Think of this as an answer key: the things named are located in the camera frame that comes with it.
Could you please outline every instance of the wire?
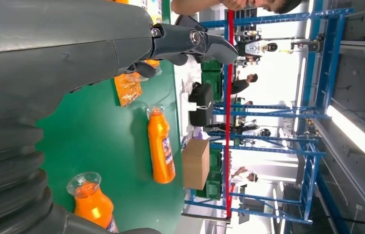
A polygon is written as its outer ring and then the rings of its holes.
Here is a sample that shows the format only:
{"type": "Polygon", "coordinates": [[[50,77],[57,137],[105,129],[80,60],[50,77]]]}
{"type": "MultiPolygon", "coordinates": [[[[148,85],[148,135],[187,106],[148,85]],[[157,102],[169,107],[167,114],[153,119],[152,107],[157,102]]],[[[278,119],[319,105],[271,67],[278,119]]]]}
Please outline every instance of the wire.
{"type": "MultiPolygon", "coordinates": [[[[183,97],[184,97],[184,99],[189,103],[189,105],[192,105],[192,106],[194,106],[193,104],[192,104],[192,102],[190,102],[190,101],[188,101],[188,99],[187,99],[187,97],[185,96],[185,95],[182,95],[183,97]]],[[[208,110],[208,106],[197,106],[197,105],[195,105],[195,107],[197,108],[197,109],[200,109],[200,110],[208,110]]]]}

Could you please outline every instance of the gray panel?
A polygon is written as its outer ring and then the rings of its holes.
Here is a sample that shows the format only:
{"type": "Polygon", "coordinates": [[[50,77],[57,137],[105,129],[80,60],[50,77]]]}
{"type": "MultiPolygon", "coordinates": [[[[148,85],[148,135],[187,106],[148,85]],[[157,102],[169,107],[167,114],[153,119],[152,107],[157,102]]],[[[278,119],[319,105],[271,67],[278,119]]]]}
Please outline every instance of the gray panel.
{"type": "Polygon", "coordinates": [[[0,117],[38,119],[63,95],[117,72],[111,41],[0,53],[0,117]]]}
{"type": "Polygon", "coordinates": [[[152,52],[151,38],[134,38],[114,41],[118,60],[118,72],[123,73],[130,65],[140,58],[148,57],[152,52]]]}
{"type": "Polygon", "coordinates": [[[105,0],[0,0],[0,52],[151,37],[140,7],[105,0]]]}

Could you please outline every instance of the orange detergent bottle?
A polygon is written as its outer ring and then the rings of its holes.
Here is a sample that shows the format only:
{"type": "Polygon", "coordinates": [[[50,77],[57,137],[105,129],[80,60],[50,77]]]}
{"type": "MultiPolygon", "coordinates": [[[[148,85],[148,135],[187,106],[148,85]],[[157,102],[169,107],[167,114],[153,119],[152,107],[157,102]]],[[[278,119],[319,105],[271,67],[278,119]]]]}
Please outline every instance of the orange detergent bottle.
{"type": "Polygon", "coordinates": [[[114,204],[100,189],[101,177],[96,172],[85,172],[75,176],[66,186],[75,197],[75,214],[118,233],[113,216],[114,204]]]}
{"type": "Polygon", "coordinates": [[[164,107],[154,106],[148,109],[148,138],[151,150],[154,180],[160,184],[170,183],[175,178],[169,124],[164,116],[164,107]]]}

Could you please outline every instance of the transparent bottle cap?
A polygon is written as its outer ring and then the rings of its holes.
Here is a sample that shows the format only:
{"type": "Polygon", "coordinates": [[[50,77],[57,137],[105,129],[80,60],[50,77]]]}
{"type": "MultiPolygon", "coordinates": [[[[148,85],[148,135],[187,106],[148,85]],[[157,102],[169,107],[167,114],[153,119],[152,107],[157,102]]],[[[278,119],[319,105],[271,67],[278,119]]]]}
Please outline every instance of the transparent bottle cap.
{"type": "Polygon", "coordinates": [[[101,180],[102,178],[96,172],[81,173],[67,184],[66,189],[74,197],[87,197],[99,189],[101,180]]]}
{"type": "Polygon", "coordinates": [[[150,106],[147,109],[148,116],[157,116],[164,112],[165,107],[163,105],[150,106]]]}

